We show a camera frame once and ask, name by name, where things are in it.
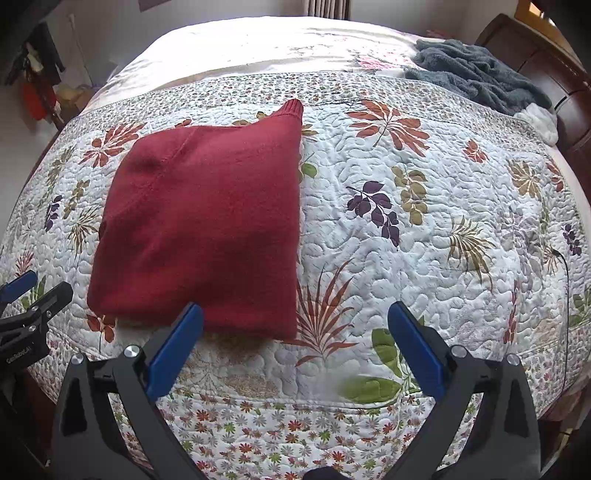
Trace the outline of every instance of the white cloth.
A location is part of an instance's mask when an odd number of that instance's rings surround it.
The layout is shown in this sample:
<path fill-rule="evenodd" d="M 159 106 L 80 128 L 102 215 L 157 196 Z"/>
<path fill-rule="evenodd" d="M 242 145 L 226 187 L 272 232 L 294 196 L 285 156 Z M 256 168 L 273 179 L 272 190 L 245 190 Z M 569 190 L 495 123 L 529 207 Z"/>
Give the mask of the white cloth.
<path fill-rule="evenodd" d="M 405 66 L 415 66 L 411 58 L 418 38 L 392 28 L 317 17 L 237 18 L 191 25 L 152 43 L 109 79 L 85 112 L 213 77 L 322 70 L 403 77 Z"/>
<path fill-rule="evenodd" d="M 527 108 L 514 115 L 528 122 L 537 131 L 546 145 L 553 147 L 558 141 L 556 129 L 557 118 L 554 113 L 540 107 L 536 103 L 530 103 Z"/>

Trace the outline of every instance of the white bedspread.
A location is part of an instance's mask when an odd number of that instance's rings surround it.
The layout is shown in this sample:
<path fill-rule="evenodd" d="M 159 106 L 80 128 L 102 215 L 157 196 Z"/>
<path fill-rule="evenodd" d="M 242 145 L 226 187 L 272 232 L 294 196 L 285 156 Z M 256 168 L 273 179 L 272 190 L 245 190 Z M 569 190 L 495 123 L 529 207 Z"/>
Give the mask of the white bedspread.
<path fill-rule="evenodd" d="M 357 38 L 366 42 L 357 55 L 383 60 L 393 39 L 375 28 L 384 41 Z M 313 46 L 346 37 L 308 35 Z M 0 283 L 28 268 L 41 279 L 6 314 L 61 280 L 74 286 L 72 305 L 49 323 L 50 355 L 30 369 L 51 398 L 73 352 L 109 358 L 151 334 L 86 304 L 109 186 L 134 141 L 166 128 L 255 122 L 289 98 L 304 104 L 298 338 L 206 335 L 158 403 L 206 475 L 294 480 L 332 465 L 355 479 L 381 476 L 433 406 L 385 330 L 396 300 L 476 356 L 517 353 L 538 414 L 565 374 L 567 385 L 576 378 L 591 349 L 591 210 L 576 200 L 582 191 L 566 162 L 522 120 L 437 86 L 351 69 L 211 78 L 113 104 L 101 94 L 103 106 L 68 124 L 0 244 Z M 570 268 L 569 312 L 552 248 Z M 445 464 L 461 452 L 478 402 Z M 112 403 L 140 458 L 125 411 Z"/>
<path fill-rule="evenodd" d="M 316 17 L 221 20 L 163 35 L 111 78 L 85 112 L 153 90 L 253 73 L 370 71 L 402 77 L 419 37 Z M 439 41 L 436 38 L 426 40 Z"/>

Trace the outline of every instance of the wooden bed frame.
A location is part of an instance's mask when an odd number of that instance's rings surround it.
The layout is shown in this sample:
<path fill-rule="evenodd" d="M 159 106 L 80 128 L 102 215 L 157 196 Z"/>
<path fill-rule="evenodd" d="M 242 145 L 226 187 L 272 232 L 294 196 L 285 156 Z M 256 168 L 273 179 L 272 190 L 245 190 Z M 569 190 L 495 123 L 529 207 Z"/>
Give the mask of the wooden bed frame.
<path fill-rule="evenodd" d="M 591 79 L 587 72 L 560 47 L 504 14 L 488 24 L 476 44 L 550 97 L 558 116 L 557 147 L 591 200 Z"/>

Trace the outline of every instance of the blue gripper pad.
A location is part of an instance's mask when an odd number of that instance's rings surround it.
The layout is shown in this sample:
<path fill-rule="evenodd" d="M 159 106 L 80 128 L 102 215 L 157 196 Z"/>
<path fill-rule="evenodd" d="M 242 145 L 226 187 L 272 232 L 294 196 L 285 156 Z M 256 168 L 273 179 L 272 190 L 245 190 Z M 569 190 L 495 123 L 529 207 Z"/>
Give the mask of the blue gripper pad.
<path fill-rule="evenodd" d="M 439 400 L 445 395 L 443 365 L 420 332 L 420 324 L 404 303 L 393 303 L 388 310 L 388 328 L 396 345 L 425 395 Z"/>
<path fill-rule="evenodd" d="M 37 285 L 37 274 L 29 270 L 0 288 L 0 303 L 12 303 Z"/>
<path fill-rule="evenodd" d="M 193 304 L 150 363 L 146 395 L 151 401 L 155 402 L 170 392 L 202 331 L 203 311 L 199 305 Z"/>

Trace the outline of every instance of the folded red sweater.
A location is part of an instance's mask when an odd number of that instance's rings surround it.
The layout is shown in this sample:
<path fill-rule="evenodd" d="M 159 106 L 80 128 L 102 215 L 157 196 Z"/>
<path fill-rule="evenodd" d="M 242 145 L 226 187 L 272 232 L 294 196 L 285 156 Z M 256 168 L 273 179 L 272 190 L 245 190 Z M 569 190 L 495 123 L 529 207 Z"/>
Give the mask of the folded red sweater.
<path fill-rule="evenodd" d="M 194 301 L 206 329 L 294 338 L 302 113 L 289 100 L 245 127 L 140 138 L 107 197 L 89 308 L 169 325 Z"/>

